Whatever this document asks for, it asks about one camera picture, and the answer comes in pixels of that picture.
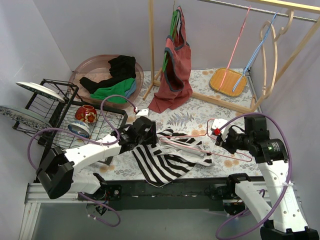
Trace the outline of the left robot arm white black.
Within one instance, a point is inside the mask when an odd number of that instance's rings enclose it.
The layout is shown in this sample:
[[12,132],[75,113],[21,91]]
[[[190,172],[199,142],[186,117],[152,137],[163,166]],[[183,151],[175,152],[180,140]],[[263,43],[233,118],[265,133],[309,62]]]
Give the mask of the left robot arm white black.
[[157,142],[156,123],[145,116],[120,128],[119,133],[119,137],[115,133],[108,134],[95,143],[76,148],[50,149],[36,171],[48,197],[58,199],[73,190],[87,193],[95,200],[103,199],[107,193],[104,179],[97,173],[82,176],[79,171],[100,160],[129,152],[138,145]]

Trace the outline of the pink wire hanger front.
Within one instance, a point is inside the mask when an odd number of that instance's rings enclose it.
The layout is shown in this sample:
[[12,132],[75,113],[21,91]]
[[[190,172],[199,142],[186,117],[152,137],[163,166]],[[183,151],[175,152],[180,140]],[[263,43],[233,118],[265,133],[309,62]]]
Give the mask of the pink wire hanger front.
[[[214,138],[212,135],[212,133],[209,133],[209,123],[210,121],[214,121],[214,119],[217,119],[217,118],[209,118],[208,121],[206,122],[206,132],[204,134],[200,134],[200,135],[184,135],[184,136],[180,136],[181,138],[197,138],[197,137],[209,137],[210,139],[212,140],[216,140],[216,138]],[[174,141],[174,139],[176,138],[179,138],[179,136],[161,136],[159,138],[159,141],[162,142],[162,143],[166,143],[166,144],[169,144],[169,145],[172,145],[172,146],[180,146],[184,149],[190,149],[192,150],[193,152],[197,151],[197,152],[200,152],[200,153],[206,153],[206,154],[210,154],[210,155],[214,155],[214,156],[218,156],[218,157],[223,157],[223,158],[228,158],[228,159],[232,159],[232,160],[237,160],[237,161],[240,161],[240,162],[246,162],[246,163],[250,163],[253,161],[252,157],[250,157],[249,155],[247,154],[244,154],[242,152],[235,152],[236,154],[238,155],[242,155],[244,157],[247,157],[248,159],[245,160],[245,159],[241,159],[241,158],[237,158],[235,156],[231,156],[231,155],[225,155],[225,154],[219,154],[219,153],[216,153],[216,152],[211,152],[211,151],[207,151],[207,150],[202,150],[198,147],[192,147],[192,146],[186,146],[186,145],[183,145],[182,142],[180,141]]]

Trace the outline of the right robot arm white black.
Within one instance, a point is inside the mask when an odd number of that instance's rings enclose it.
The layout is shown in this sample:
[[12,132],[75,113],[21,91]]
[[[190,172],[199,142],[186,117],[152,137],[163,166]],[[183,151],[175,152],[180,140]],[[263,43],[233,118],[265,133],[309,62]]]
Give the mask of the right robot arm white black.
[[270,138],[267,121],[276,128],[279,125],[264,113],[245,113],[242,117],[244,128],[241,133],[233,129],[231,120],[215,119],[211,126],[212,134],[217,137],[215,144],[231,154],[243,150],[254,157],[264,178],[270,203],[258,193],[247,174],[229,175],[227,195],[232,199],[240,198],[257,221],[253,227],[229,239],[238,239],[259,229],[263,240],[318,240],[320,235],[308,226],[294,192],[288,141],[285,136]]

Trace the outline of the black white striped tank top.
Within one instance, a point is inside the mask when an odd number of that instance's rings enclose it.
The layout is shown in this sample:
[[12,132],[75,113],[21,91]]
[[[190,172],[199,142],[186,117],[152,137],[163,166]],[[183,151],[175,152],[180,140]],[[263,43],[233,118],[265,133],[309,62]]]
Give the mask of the black white striped tank top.
[[[202,141],[193,137],[182,138],[185,133],[174,132],[170,127],[158,132],[157,137],[175,137],[175,142],[183,145],[205,150]],[[208,153],[193,152],[191,149],[160,142],[152,145],[140,144],[136,146],[132,154],[146,180],[154,187],[163,187],[174,180],[183,177],[196,165],[210,167],[215,164],[216,156]]]

